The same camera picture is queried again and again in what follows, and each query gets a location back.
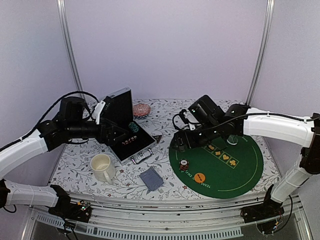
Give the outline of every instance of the red poker chip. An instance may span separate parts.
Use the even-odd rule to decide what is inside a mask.
[[[187,171],[189,169],[189,162],[186,159],[181,159],[180,164],[179,164],[179,169],[180,171]]]
[[[148,104],[139,103],[133,106],[133,116],[143,119],[150,114],[151,107]]]

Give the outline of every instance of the poker chip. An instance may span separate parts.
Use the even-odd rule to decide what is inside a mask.
[[[198,183],[201,184],[206,180],[206,176],[203,173],[197,173],[194,175],[194,180]]]
[[[133,106],[133,116],[136,119],[146,118],[151,111],[151,107],[148,104],[139,103]]]
[[[179,168],[180,171],[187,171],[189,169],[189,162],[186,159],[181,159]]]

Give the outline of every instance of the case handle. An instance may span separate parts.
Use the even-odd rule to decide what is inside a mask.
[[[144,160],[147,160],[148,158],[150,158],[151,156],[152,156],[152,151],[151,151],[151,149],[150,148],[148,148],[148,151],[150,152],[150,155],[149,156],[146,156],[146,157],[144,157],[144,158],[142,158],[139,162],[136,162],[135,161],[135,159],[134,158],[132,158],[131,160],[132,160],[132,162],[134,163],[134,164],[139,164],[139,163],[141,163],[141,162],[143,162]]]

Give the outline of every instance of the orange poker chip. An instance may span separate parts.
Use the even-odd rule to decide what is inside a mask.
[[[194,175],[194,180],[198,183],[201,184],[206,180],[206,176],[203,173],[196,173]]]

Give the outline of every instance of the light purple wall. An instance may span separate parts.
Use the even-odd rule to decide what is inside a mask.
[[[320,1],[277,0],[253,106],[296,116],[320,113]],[[268,140],[284,174],[300,147]],[[320,239],[320,177],[299,190],[314,239]]]
[[[130,86],[134,98],[246,99],[267,1],[65,4],[86,91],[105,96]]]
[[[61,95],[75,90],[56,1],[0,1],[0,146],[28,132]],[[45,186],[60,149],[35,157],[5,178]],[[26,209],[0,209],[0,239],[19,239]]]

